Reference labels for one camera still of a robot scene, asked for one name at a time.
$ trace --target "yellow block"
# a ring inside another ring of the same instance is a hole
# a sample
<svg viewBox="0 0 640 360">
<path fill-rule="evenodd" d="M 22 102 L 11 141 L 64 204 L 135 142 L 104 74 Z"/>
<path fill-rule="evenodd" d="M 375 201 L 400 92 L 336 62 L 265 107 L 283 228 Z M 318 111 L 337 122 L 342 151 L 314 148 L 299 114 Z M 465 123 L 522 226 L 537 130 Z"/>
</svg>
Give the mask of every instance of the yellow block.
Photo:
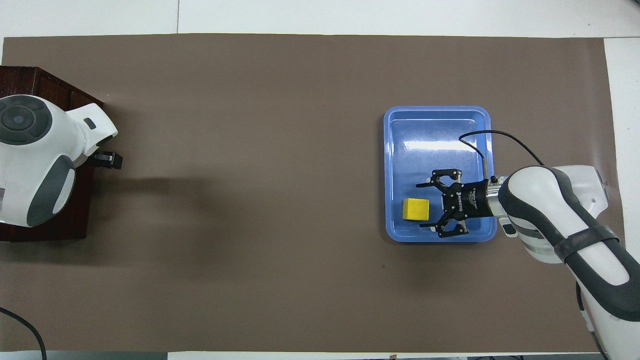
<svg viewBox="0 0 640 360">
<path fill-rule="evenodd" d="M 405 199 L 402 218 L 405 220 L 429 220 L 429 201 L 427 199 Z"/>
</svg>

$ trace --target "table surface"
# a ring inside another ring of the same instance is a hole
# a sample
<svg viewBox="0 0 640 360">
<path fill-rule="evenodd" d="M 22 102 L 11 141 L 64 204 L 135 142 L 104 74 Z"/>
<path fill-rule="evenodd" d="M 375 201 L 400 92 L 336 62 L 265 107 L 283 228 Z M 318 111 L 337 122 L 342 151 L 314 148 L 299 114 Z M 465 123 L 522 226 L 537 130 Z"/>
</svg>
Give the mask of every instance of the table surface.
<svg viewBox="0 0 640 360">
<path fill-rule="evenodd" d="M 1 0 L 0 8 L 4 13 L 29 17 L 29 21 L 5 17 L 0 22 L 2 39 L 154 33 L 603 37 L 627 249 L 640 258 L 640 229 L 634 226 L 640 203 L 633 201 L 640 196 L 640 189 L 634 186 L 634 179 L 640 177 L 640 158 L 634 151 L 634 142 L 640 136 L 636 120 L 640 116 L 640 68 L 635 66 L 640 59 L 640 5 L 632 0 Z M 208 354 L 207 358 L 213 358 L 210 356 L 217 355 Z M 345 355 L 317 354 L 313 358 L 337 359 Z"/>
</svg>

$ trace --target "brown paper backdrop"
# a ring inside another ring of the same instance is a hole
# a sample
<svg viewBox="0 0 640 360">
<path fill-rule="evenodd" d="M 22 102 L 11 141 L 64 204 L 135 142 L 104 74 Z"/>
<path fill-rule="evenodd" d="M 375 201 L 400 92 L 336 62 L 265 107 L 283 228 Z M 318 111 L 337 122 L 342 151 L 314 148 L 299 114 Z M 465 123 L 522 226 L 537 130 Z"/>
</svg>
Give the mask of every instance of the brown paper backdrop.
<svg viewBox="0 0 640 360">
<path fill-rule="evenodd" d="M 105 101 L 125 158 L 96 171 L 88 239 L 0 244 L 0 304 L 51 349 L 595 350 L 568 271 L 519 240 L 387 236 L 382 116 L 483 106 L 547 165 L 596 166 L 622 235 L 601 39 L 8 38 L 3 64 Z M 498 174 L 532 163 L 509 141 Z"/>
</svg>

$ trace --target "gray circular panel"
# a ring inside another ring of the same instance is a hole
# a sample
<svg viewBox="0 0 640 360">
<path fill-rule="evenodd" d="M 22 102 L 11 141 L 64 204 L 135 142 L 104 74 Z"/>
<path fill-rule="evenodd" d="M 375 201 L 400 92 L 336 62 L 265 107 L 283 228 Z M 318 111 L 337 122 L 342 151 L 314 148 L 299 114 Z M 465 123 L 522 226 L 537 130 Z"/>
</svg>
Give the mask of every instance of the gray circular panel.
<svg viewBox="0 0 640 360">
<path fill-rule="evenodd" d="M 0 142 L 26 145 L 44 137 L 51 128 L 51 112 L 35 97 L 14 95 L 0 99 Z"/>
</svg>

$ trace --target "plastic tray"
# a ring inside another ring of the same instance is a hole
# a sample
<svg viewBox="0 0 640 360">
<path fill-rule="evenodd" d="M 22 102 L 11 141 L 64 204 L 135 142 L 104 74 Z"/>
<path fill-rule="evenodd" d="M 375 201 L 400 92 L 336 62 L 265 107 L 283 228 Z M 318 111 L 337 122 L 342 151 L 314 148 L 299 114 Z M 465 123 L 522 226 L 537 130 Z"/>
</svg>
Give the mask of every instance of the plastic tray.
<svg viewBox="0 0 640 360">
<path fill-rule="evenodd" d="M 495 235 L 494 218 L 466 221 L 469 233 L 439 238 L 420 222 L 402 219 L 403 200 L 407 197 L 429 199 L 429 222 L 438 220 L 442 210 L 442 193 L 436 188 L 416 188 L 441 168 L 462 170 L 462 183 L 483 179 L 480 156 L 458 141 L 469 131 L 491 129 L 489 113 L 479 106 L 396 106 L 384 117 L 385 134 L 385 218 L 387 233 L 400 242 L 477 242 Z M 491 135 L 466 138 L 483 152 L 488 173 L 493 174 Z M 449 185 L 452 181 L 442 178 Z M 448 226 L 453 228 L 453 220 Z"/>
</svg>

